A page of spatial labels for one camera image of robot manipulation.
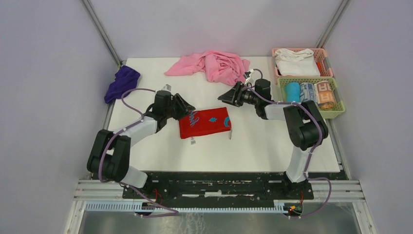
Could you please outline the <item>pink plastic basket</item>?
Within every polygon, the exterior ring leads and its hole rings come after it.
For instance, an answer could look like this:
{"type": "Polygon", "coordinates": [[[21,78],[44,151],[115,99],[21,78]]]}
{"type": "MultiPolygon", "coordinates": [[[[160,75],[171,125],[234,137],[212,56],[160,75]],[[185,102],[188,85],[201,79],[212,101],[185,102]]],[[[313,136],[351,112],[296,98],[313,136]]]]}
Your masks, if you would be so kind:
{"type": "MultiPolygon", "coordinates": [[[[276,66],[275,61],[275,51],[279,48],[272,49],[272,60],[274,65],[274,74],[275,78],[278,79],[279,77],[294,77],[294,76],[282,76],[276,66]]],[[[326,50],[322,48],[310,48],[314,52],[314,59],[315,62],[320,62],[322,66],[322,74],[320,77],[332,78],[334,76],[333,69],[330,65],[329,57],[326,50]]]]}

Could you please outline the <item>green plastic basket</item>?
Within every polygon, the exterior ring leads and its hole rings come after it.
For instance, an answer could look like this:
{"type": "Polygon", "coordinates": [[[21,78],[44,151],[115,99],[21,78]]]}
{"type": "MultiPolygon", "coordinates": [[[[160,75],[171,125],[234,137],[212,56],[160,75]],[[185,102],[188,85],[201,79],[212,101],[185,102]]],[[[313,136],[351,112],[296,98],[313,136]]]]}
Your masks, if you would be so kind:
{"type": "Polygon", "coordinates": [[[320,81],[327,81],[330,84],[330,87],[333,91],[333,96],[336,100],[336,104],[334,105],[333,108],[329,110],[322,110],[319,109],[320,114],[324,119],[334,119],[337,116],[341,115],[342,113],[345,112],[346,108],[344,105],[344,102],[341,100],[341,95],[339,93],[339,88],[338,88],[338,83],[334,78],[330,77],[281,77],[278,78],[278,88],[280,89],[279,92],[279,98],[282,101],[286,101],[286,93],[285,93],[285,86],[289,83],[292,82],[297,82],[297,83],[303,83],[303,82],[309,82],[312,84],[316,84],[320,81]]]}

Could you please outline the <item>red blue patterned towel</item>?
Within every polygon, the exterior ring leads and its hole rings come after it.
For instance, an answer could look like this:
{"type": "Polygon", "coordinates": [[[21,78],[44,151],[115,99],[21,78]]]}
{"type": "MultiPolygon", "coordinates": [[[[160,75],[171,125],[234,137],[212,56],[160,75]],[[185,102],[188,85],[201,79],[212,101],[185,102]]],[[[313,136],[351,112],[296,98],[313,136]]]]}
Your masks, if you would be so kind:
{"type": "Polygon", "coordinates": [[[193,111],[179,120],[181,139],[228,132],[231,129],[226,107],[193,111]]]}

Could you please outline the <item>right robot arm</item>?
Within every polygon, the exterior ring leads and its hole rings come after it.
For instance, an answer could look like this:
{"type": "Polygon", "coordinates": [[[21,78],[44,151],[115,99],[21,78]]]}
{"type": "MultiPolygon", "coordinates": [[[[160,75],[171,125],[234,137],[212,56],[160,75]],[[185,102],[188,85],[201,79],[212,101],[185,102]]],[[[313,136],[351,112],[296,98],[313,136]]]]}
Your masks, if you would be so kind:
{"type": "Polygon", "coordinates": [[[281,186],[282,195],[294,199],[301,192],[299,183],[309,179],[308,167],[315,149],[328,136],[328,128],[316,103],[312,100],[298,102],[274,101],[271,98],[271,83],[258,79],[250,87],[238,81],[218,100],[236,107],[253,105],[258,117],[264,120],[285,121],[289,138],[294,146],[292,157],[281,186]]]}

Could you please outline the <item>white folded cloth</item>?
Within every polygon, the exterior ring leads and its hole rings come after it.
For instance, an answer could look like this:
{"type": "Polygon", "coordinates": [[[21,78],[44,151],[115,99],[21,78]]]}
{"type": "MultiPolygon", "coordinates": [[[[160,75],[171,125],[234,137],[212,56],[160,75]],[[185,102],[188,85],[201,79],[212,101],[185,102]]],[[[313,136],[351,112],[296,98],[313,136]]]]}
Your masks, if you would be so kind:
{"type": "Polygon", "coordinates": [[[295,52],[282,48],[275,50],[274,56],[276,67],[282,76],[320,76],[314,51],[311,49],[295,52]]]}

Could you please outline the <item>purple crumpled cloth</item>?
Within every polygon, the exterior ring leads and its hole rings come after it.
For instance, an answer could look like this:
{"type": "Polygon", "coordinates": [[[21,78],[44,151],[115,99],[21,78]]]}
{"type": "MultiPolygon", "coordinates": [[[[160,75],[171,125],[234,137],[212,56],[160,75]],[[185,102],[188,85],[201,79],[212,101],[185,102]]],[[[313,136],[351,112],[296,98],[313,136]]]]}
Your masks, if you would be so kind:
{"type": "Polygon", "coordinates": [[[104,96],[105,103],[109,104],[113,100],[121,99],[126,91],[136,88],[140,77],[141,74],[135,69],[126,65],[122,66],[116,72],[114,81],[108,87],[104,96]]]}

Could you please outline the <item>rolled light blue towel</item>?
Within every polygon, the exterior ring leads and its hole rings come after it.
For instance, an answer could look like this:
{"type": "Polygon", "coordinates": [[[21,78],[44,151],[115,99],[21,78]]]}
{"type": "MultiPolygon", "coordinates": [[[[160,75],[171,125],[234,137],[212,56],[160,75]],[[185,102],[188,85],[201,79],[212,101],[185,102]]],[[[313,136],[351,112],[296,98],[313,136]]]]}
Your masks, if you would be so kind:
{"type": "Polygon", "coordinates": [[[284,88],[287,102],[300,102],[300,84],[291,82],[284,88]]]}

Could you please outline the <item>aluminium frame rails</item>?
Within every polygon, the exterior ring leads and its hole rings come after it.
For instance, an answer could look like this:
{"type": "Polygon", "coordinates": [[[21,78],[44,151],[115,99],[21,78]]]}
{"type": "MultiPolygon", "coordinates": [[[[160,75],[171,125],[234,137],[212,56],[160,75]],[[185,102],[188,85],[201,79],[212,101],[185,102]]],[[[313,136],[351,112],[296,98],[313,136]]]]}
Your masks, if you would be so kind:
{"type": "Polygon", "coordinates": [[[124,199],[113,182],[79,181],[64,228],[66,234],[374,234],[364,193],[357,180],[312,182],[313,200],[304,201],[304,216],[275,213],[133,213],[86,211],[89,201],[124,199]]]}

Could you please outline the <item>crumpled pink cloth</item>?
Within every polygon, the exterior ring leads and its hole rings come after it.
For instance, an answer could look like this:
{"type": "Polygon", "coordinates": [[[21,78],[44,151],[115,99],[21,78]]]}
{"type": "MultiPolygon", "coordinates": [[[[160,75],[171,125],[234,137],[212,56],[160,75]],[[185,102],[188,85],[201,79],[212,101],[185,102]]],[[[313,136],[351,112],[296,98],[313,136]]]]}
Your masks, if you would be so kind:
{"type": "Polygon", "coordinates": [[[203,72],[208,82],[233,86],[238,81],[245,82],[244,73],[249,71],[249,66],[250,61],[237,54],[209,50],[180,57],[164,75],[191,76],[203,72]]]}

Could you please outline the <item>orange item in pink basket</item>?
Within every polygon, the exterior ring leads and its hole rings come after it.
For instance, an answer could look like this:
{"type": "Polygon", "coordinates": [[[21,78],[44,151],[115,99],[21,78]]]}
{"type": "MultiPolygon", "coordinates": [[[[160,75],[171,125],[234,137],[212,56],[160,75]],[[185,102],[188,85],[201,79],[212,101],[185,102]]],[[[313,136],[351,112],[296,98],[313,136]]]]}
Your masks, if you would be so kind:
{"type": "Polygon", "coordinates": [[[316,65],[317,65],[317,67],[318,67],[318,70],[319,70],[320,74],[322,74],[322,66],[321,66],[321,63],[320,63],[320,62],[316,62],[316,65]]]}

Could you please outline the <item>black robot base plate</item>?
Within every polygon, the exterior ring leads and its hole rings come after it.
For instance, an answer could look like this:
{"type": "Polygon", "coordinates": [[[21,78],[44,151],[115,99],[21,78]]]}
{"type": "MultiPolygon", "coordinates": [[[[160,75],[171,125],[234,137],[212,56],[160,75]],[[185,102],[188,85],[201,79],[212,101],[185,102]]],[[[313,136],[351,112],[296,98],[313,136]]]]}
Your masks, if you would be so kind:
{"type": "Polygon", "coordinates": [[[140,192],[169,208],[270,208],[274,201],[314,199],[309,182],[284,173],[149,172],[140,192]]]}

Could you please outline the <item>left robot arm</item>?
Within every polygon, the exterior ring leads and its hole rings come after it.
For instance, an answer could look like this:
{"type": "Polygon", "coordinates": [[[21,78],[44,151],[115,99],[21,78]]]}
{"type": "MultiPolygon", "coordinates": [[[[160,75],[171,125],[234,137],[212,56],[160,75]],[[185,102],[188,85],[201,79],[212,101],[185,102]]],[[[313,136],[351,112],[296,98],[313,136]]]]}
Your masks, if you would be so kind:
{"type": "Polygon", "coordinates": [[[154,102],[141,117],[117,131],[100,130],[94,140],[87,170],[101,181],[115,181],[134,187],[141,198],[152,195],[153,185],[148,174],[130,165],[131,148],[139,141],[158,133],[168,119],[181,120],[195,111],[195,107],[179,94],[168,90],[157,91],[154,102]]]}

